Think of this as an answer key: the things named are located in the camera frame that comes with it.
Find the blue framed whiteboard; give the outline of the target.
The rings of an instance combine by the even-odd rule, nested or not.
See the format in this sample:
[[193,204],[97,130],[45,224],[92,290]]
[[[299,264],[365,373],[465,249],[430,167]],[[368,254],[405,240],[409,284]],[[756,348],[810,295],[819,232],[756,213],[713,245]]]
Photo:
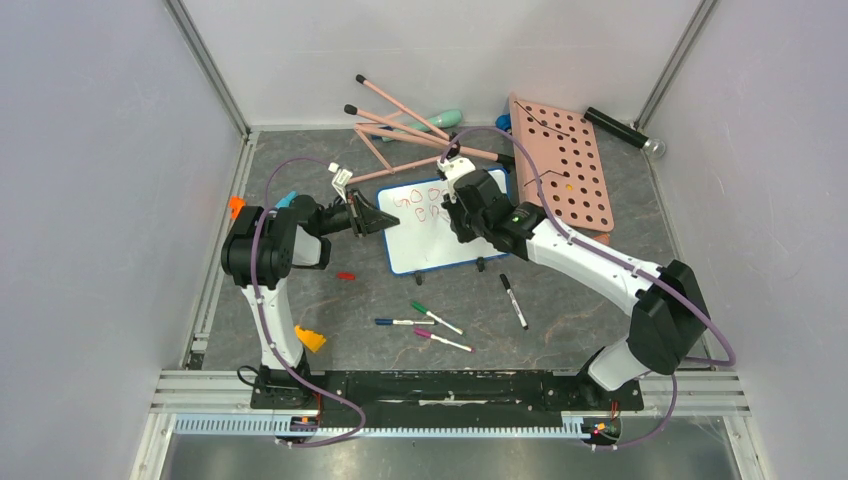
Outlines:
[[447,184],[438,178],[384,188],[377,207],[399,220],[384,231],[390,271],[395,275],[468,264],[503,254],[482,238],[458,241],[441,206]]

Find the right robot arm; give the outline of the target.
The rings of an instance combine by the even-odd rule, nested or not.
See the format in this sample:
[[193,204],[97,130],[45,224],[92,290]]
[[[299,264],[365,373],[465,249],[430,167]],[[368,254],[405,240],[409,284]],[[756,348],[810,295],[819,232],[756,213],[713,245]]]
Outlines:
[[612,401],[626,382],[648,372],[672,375],[706,329],[707,309],[694,271],[673,260],[641,261],[572,229],[543,207],[515,205],[492,174],[464,158],[444,162],[442,203],[459,242],[483,239],[497,251],[551,268],[601,294],[630,318],[627,336],[583,367],[580,400]]

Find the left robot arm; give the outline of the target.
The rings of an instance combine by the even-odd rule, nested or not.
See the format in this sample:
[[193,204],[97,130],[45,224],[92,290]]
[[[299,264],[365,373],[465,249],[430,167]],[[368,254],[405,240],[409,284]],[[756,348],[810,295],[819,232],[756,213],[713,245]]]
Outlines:
[[327,206],[294,194],[283,206],[238,211],[221,249],[221,267],[247,299],[260,335],[261,363],[249,383],[252,408],[305,408],[318,396],[291,312],[291,272],[325,269],[332,234],[349,230],[364,237],[399,223],[357,189]]

